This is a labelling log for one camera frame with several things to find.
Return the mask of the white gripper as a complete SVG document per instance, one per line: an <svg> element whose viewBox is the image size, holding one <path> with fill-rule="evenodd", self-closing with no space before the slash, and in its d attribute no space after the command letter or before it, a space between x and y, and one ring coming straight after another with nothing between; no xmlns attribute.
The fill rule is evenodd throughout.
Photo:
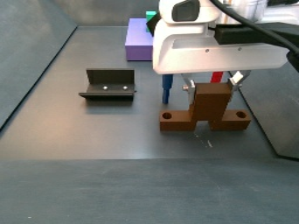
<svg viewBox="0 0 299 224"><path fill-rule="evenodd" d="M227 83L235 94L249 70L279 68L285 53L284 48L267 44L220 45L205 24L167 24L160 20L153 31L153 70L181 74L189 103L196 89L191 73L232 71Z"/></svg>

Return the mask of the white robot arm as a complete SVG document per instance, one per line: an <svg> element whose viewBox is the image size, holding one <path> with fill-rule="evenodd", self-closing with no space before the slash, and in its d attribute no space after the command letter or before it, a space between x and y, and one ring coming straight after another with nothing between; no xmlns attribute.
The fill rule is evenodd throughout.
<svg viewBox="0 0 299 224"><path fill-rule="evenodd" d="M153 70L180 74L277 68L299 71L299 0L160 0Z"/></svg>

